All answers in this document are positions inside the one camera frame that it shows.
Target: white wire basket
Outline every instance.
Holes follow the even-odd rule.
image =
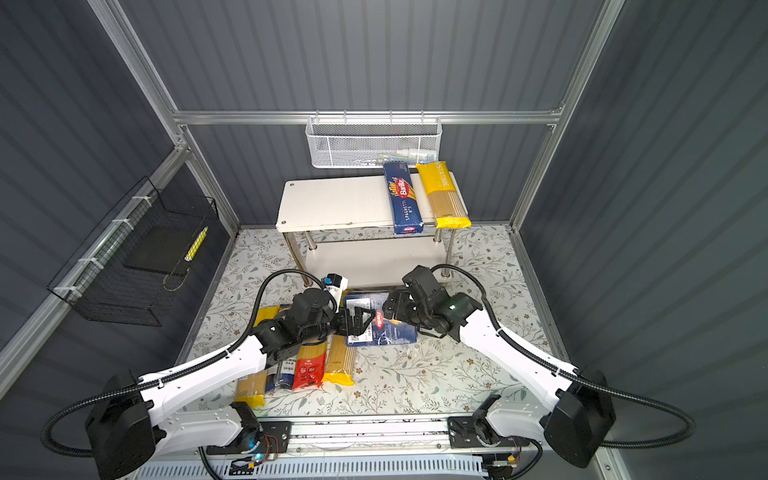
[[[387,160],[410,165],[438,160],[442,125],[329,124],[309,119],[306,140],[318,168],[377,168]]]

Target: white table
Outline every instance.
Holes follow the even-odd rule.
[[[458,184],[451,173],[454,185]],[[425,225],[435,225],[419,174],[411,174],[416,203]],[[416,265],[447,263],[451,256],[454,232],[448,249],[442,245],[442,229],[434,237],[406,237],[382,240],[356,240],[317,244],[310,231],[357,227],[394,227],[389,190],[383,175],[373,177],[323,178],[286,182],[277,231],[286,239],[296,265],[322,278],[338,273],[349,279],[350,288],[399,285],[402,277]],[[304,232],[309,250],[302,259],[295,233]],[[435,273],[447,282],[449,271]],[[309,286],[309,279],[304,279]]]

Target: wire mesh basket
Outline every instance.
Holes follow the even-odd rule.
[[[438,160],[442,125],[329,124],[310,118],[306,140],[312,165],[318,168],[376,168],[388,159],[409,165]]]
[[[204,248],[216,203],[200,195],[152,190],[117,223],[88,258],[74,262],[79,273],[48,289],[88,320],[159,326]]]

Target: yellow pasta package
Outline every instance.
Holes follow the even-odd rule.
[[[331,348],[328,350],[323,381],[344,386],[355,385],[352,380],[352,371],[355,367],[356,351],[356,348],[346,345],[345,337],[334,335],[331,339]]]
[[[256,326],[264,319],[274,318],[280,311],[279,306],[265,306],[259,308],[256,314],[256,320],[253,325]],[[235,402],[245,402],[252,409],[264,406],[264,391],[266,390],[266,378],[269,375],[268,370],[262,370],[248,376],[240,377],[235,387]]]
[[[438,228],[470,227],[467,210],[456,191],[445,162],[416,165],[424,184]]]

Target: barilla logo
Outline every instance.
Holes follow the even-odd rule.
[[[408,196],[408,182],[406,182],[405,178],[398,178],[397,179],[397,194],[401,198],[405,198]]]
[[[393,180],[394,181],[389,182],[389,191],[392,192],[393,196],[416,200],[413,188],[406,182],[405,178],[393,178]]]

